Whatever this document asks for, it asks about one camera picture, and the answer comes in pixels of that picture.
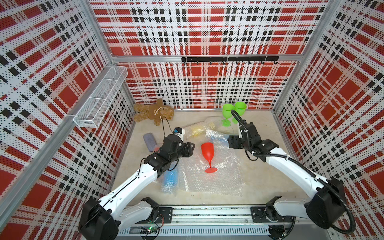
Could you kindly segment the light blue glass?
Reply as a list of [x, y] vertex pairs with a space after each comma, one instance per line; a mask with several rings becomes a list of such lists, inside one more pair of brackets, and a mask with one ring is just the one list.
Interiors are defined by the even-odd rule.
[[230, 135], [223, 134], [213, 130], [206, 130], [206, 138], [208, 142], [213, 143], [217, 148], [228, 148], [228, 138]]

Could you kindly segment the red glass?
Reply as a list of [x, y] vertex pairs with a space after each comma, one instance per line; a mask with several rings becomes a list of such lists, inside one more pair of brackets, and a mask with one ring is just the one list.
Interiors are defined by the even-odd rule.
[[205, 170], [206, 173], [215, 173], [218, 169], [212, 166], [212, 160], [215, 155], [213, 143], [204, 143], [201, 145], [201, 151], [205, 160], [209, 163], [209, 167]]

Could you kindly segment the green wine glass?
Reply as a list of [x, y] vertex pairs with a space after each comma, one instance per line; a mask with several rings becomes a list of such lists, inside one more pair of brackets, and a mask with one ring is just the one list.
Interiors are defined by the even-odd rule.
[[225, 118], [223, 120], [223, 126], [229, 127], [231, 125], [231, 121], [229, 120], [232, 117], [231, 111], [235, 109], [235, 106], [232, 104], [224, 104], [222, 107], [222, 113], [223, 117]]
[[244, 102], [235, 103], [235, 111], [241, 117], [247, 109], [247, 105]]

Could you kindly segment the bubble wrap sheet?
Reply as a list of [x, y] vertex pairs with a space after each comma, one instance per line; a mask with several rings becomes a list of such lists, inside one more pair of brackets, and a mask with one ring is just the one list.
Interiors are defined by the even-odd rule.
[[186, 192], [242, 196], [244, 179], [240, 159], [229, 149], [214, 146], [209, 163], [198, 147], [190, 158], [179, 164], [179, 186]]

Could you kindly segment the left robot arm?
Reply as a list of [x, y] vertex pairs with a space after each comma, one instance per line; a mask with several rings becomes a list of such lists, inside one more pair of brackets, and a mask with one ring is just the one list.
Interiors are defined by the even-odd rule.
[[139, 169], [115, 190], [100, 198], [90, 198], [83, 206], [79, 233], [87, 240], [114, 240], [118, 233], [140, 221], [154, 222], [159, 205], [151, 198], [128, 204], [150, 183], [171, 168], [173, 162], [193, 155], [195, 144], [181, 135], [168, 135], [160, 149], [144, 158]]

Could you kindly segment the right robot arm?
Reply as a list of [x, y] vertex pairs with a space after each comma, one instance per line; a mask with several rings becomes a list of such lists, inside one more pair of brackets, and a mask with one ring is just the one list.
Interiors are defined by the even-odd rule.
[[305, 218], [322, 229], [332, 228], [345, 235], [355, 232], [356, 220], [347, 204], [342, 181], [327, 179], [308, 169], [275, 142], [262, 140], [252, 122], [247, 123], [235, 110], [231, 114], [238, 122], [239, 133], [228, 137], [229, 148], [243, 149], [250, 161], [261, 160], [279, 170], [307, 195], [303, 200], [275, 196], [266, 203], [262, 218], [271, 223], [283, 217]]

